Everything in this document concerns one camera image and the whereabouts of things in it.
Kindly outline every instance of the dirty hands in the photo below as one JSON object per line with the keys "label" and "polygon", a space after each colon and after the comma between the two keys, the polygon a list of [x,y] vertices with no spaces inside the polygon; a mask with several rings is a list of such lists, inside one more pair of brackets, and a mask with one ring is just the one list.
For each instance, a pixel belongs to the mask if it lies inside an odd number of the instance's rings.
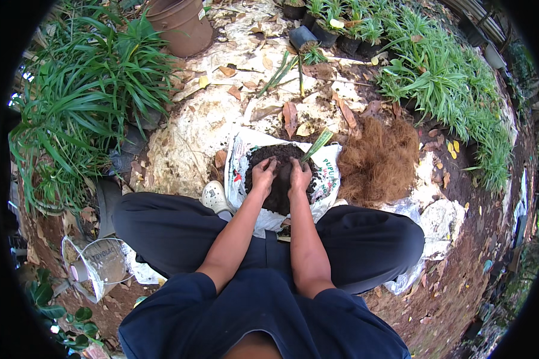
{"label": "dirty hands", "polygon": [[291,188],[287,192],[289,198],[295,194],[302,194],[305,196],[305,192],[308,189],[309,183],[311,182],[311,169],[309,164],[304,162],[300,164],[300,161],[290,157],[291,162],[291,174],[290,174],[290,183]]}
{"label": "dirty hands", "polygon": [[273,171],[277,165],[278,160],[276,160],[275,156],[272,156],[252,168],[252,190],[250,193],[259,191],[263,199],[270,195],[271,184],[277,176],[273,174]]}

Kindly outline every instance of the white shoe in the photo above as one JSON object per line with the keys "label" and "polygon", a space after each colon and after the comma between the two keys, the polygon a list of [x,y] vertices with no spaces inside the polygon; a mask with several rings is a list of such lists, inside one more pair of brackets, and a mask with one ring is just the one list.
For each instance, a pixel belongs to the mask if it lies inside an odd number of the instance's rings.
{"label": "white shoe", "polygon": [[333,205],[332,207],[337,207],[337,206],[347,206],[347,201],[344,199],[344,198],[338,198],[336,199],[335,202],[333,202]]}
{"label": "white shoe", "polygon": [[202,191],[202,205],[211,208],[214,213],[228,211],[234,214],[234,211],[228,205],[228,199],[223,190],[223,186],[218,181],[211,181],[206,184]]}

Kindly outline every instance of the person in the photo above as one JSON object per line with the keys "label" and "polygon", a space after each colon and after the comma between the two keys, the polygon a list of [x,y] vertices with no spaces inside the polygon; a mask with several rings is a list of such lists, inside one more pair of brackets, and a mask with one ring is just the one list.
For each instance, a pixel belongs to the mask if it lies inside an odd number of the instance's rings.
{"label": "person", "polygon": [[233,218],[220,183],[202,202],[127,194],[116,233],[169,278],[123,320],[132,358],[409,358],[395,331],[355,295],[395,279],[420,258],[424,234],[402,215],[349,205],[314,224],[307,163],[292,162],[291,243],[252,237],[278,165],[252,169]]}

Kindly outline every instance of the potting soil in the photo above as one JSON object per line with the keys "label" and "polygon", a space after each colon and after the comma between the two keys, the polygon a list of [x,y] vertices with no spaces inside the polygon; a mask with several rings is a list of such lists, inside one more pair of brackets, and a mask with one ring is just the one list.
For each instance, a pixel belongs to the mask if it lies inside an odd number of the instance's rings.
{"label": "potting soil", "polygon": [[[252,169],[259,162],[275,156],[278,160],[278,166],[276,167],[274,174],[277,177],[273,180],[271,186],[271,193],[264,201],[262,208],[265,208],[272,212],[280,213],[281,215],[288,215],[290,212],[290,199],[287,196],[287,192],[290,189],[290,173],[291,173],[291,162],[290,157],[295,159],[301,159],[304,155],[304,152],[297,146],[293,144],[287,145],[273,145],[265,146],[253,151],[248,155],[249,168],[245,172],[245,190],[246,193],[249,193],[252,189]],[[312,180],[306,193],[308,195],[308,201],[311,204],[311,194],[314,192],[316,183],[315,178],[317,176],[317,168],[314,162],[310,159],[308,161],[311,173]]]}

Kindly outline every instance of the brown coir fiber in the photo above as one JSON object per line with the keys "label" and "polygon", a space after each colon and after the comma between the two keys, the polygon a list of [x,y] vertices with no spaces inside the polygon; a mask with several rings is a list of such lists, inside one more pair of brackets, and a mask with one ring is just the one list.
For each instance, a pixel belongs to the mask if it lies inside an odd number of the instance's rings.
{"label": "brown coir fiber", "polygon": [[337,158],[341,174],[337,196],[362,207],[405,197],[419,161],[417,132],[401,119],[394,119],[391,126],[371,117],[361,122],[361,139],[350,137]]}

